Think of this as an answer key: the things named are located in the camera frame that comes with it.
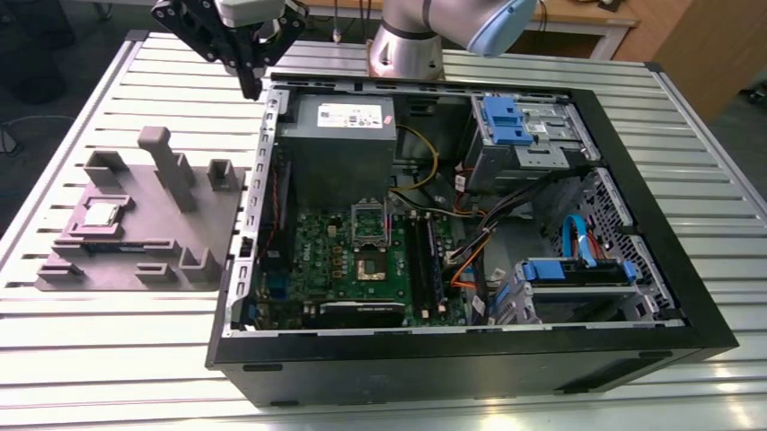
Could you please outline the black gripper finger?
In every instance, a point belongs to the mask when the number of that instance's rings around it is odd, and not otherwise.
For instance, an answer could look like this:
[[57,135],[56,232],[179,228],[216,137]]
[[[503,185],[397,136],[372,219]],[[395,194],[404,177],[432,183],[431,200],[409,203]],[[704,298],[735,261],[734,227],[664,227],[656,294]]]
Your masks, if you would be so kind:
[[157,1],[151,15],[159,24],[208,62],[220,61],[237,77],[241,94],[251,99],[251,49],[231,49],[224,40],[224,26],[212,1]]
[[305,30],[308,19],[305,4],[255,4],[253,22],[261,27],[264,23],[273,24],[273,33],[261,41],[257,30],[251,37],[253,59],[251,60],[252,84],[251,99],[257,100],[263,90],[261,77],[265,69],[281,59],[288,48]]

